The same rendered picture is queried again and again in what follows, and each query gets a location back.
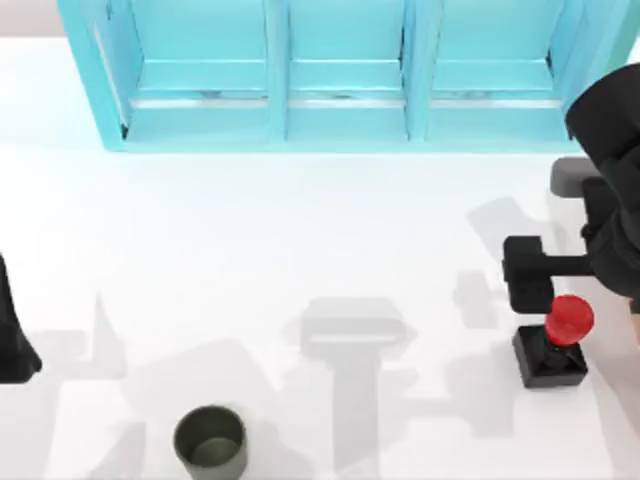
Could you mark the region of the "red trophy with black base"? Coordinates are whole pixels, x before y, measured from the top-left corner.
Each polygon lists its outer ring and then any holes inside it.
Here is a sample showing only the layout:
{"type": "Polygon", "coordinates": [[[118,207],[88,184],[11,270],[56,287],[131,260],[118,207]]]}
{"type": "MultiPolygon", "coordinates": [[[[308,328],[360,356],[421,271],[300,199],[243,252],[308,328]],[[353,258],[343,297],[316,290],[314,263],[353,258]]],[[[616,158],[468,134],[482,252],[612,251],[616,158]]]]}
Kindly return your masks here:
{"type": "Polygon", "coordinates": [[[595,314],[587,301],[561,295],[553,299],[543,324],[520,326],[512,343],[524,387],[580,385],[588,373],[580,341],[594,323],[595,314]]]}

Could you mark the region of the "dark green cup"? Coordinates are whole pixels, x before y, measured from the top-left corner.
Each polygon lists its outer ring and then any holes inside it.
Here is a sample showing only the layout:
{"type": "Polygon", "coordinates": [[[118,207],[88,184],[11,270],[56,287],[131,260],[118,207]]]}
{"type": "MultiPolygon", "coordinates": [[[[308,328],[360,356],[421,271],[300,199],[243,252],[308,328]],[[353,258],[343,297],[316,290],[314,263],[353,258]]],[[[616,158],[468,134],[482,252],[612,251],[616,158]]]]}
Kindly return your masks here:
{"type": "Polygon", "coordinates": [[[173,448],[191,480],[240,480],[248,465],[246,426],[223,405],[200,406],[182,417],[173,448]]]}

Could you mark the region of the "light blue rack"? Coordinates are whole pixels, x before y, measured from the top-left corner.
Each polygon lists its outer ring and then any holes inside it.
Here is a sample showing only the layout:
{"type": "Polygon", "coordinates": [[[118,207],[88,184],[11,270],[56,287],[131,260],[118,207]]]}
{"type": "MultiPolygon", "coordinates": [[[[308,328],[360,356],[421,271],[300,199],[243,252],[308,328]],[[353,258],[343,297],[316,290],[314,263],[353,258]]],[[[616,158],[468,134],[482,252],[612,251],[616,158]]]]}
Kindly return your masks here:
{"type": "Polygon", "coordinates": [[[640,0],[57,0],[120,152],[574,150],[640,0]]]}

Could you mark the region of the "pale grey rounded box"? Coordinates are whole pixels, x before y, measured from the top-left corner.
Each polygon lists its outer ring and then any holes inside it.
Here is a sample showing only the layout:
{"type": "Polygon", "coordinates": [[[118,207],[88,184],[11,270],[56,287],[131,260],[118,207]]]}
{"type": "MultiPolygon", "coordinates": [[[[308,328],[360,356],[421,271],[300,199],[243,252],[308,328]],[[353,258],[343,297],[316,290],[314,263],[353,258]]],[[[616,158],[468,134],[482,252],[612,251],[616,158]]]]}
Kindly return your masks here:
{"type": "Polygon", "coordinates": [[[551,168],[550,191],[560,198],[582,198],[583,181],[597,176],[598,172],[588,158],[561,157],[551,168]]]}

